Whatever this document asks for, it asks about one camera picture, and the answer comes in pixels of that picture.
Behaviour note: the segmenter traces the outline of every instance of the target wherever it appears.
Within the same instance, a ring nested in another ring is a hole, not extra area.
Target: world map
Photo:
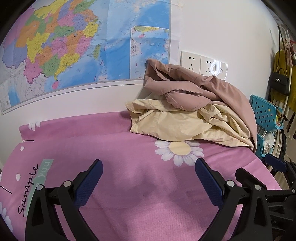
[[[3,111],[90,83],[142,79],[148,58],[167,64],[170,0],[37,0],[0,47]]]

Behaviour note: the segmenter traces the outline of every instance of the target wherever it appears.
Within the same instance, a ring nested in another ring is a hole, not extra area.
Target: black bag strap
[[[283,43],[283,47],[285,48],[285,43],[284,43],[284,39],[283,39],[283,36],[281,34],[281,29],[280,29],[280,26],[278,25],[278,29],[279,29],[279,60],[280,60],[280,57],[281,57],[281,41]],[[286,63],[286,70],[284,70],[283,68],[280,68],[279,67],[279,60],[278,60],[278,66],[276,68],[276,72],[279,73],[279,71],[282,69],[283,71],[285,71],[286,73],[286,76],[288,76],[288,64],[287,64],[287,56],[286,56],[286,52],[284,50],[284,53],[285,53],[285,63]]]

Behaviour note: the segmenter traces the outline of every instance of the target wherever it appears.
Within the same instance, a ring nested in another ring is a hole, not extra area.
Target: yellow garment
[[[283,68],[284,70],[286,70],[285,53],[283,50],[281,50],[280,60],[279,60],[279,52],[277,52],[275,56],[274,72],[276,72],[278,61],[279,61],[279,68]],[[279,73],[286,75],[285,71],[283,71],[282,69],[279,71]],[[296,66],[292,67],[292,78],[290,79],[290,81],[291,81],[291,88],[290,88],[290,95],[288,98],[287,106],[289,106],[294,112],[296,112]],[[285,103],[286,96],[283,95],[282,93],[274,89],[271,89],[270,94],[271,94],[271,102],[273,102],[274,100],[277,100]]]
[[[225,146],[250,146],[251,133],[228,106],[208,104],[196,111],[176,109],[166,100],[136,99],[126,104],[131,132],[180,142],[204,139]]]

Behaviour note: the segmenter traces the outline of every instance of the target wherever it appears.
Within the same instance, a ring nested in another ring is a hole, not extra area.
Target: white wall
[[[277,28],[260,0],[183,0],[180,51],[228,63],[227,81],[249,98],[264,97],[277,51]],[[125,110],[142,85],[81,90],[43,99],[0,116],[0,163],[21,142],[19,126],[34,121]]]

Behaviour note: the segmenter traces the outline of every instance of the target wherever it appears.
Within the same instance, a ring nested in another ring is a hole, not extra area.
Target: white daisy
[[[174,164],[179,167],[185,162],[188,166],[194,166],[198,157],[203,157],[203,149],[198,147],[196,141],[168,142],[156,141],[155,146],[159,149],[155,153],[161,155],[161,159],[168,161],[174,158]]]
[[[6,216],[6,208],[2,209],[2,203],[0,202],[0,214],[2,216],[2,218],[4,219],[6,225],[9,227],[10,231],[13,232],[13,228],[11,225],[11,220],[9,218],[9,216]]]
[[[29,127],[30,130],[35,131],[36,126],[37,126],[37,127],[40,127],[40,124],[41,124],[40,121],[36,121],[36,122],[30,123],[30,124],[28,125],[28,127]]]

